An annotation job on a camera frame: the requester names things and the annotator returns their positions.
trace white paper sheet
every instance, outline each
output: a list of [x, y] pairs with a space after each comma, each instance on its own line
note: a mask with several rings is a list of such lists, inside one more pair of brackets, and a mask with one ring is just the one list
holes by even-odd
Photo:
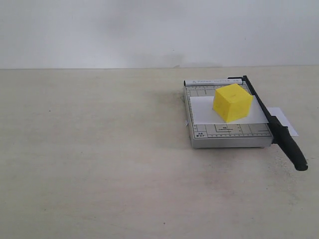
[[[194, 124], [226, 124], [213, 109], [213, 102], [214, 96], [190, 97]], [[238, 123], [268, 123], [255, 96], [251, 104], [249, 115], [228, 124]]]
[[276, 116], [277, 119], [280, 121], [280, 123], [283, 126], [287, 126], [289, 133], [291, 136], [298, 136], [297, 132], [295, 131], [295, 129], [292, 127], [292, 125], [289, 123], [288, 119], [286, 118], [286, 116], [284, 115], [284, 113], [282, 112], [282, 110], [278, 107], [267, 107], [269, 113], [272, 116]]

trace beige table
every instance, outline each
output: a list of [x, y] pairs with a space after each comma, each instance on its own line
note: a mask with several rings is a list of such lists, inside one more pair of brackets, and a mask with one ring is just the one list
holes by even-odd
[[[248, 75], [299, 133], [190, 146], [184, 79]], [[319, 67], [0, 71], [0, 238], [317, 239]]]

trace paper cutter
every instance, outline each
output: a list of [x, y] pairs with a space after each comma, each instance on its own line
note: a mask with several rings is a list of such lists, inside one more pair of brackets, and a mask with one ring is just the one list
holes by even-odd
[[[238, 84], [255, 95], [269, 123], [255, 124], [194, 124], [190, 97], [215, 96], [215, 90], [229, 84]], [[223, 80], [184, 81], [184, 98], [193, 148], [268, 147], [279, 145], [298, 171], [308, 169], [308, 164], [298, 145], [277, 117], [270, 115], [247, 76]]]

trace yellow cube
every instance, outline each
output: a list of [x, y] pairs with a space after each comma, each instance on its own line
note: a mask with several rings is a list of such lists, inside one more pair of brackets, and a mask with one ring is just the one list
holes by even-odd
[[213, 109], [228, 123], [249, 114], [253, 96], [238, 84], [216, 89]]

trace white wall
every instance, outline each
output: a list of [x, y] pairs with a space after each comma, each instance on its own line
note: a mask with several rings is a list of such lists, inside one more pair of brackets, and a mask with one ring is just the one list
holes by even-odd
[[0, 68], [308, 64], [318, 0], [0, 0]]

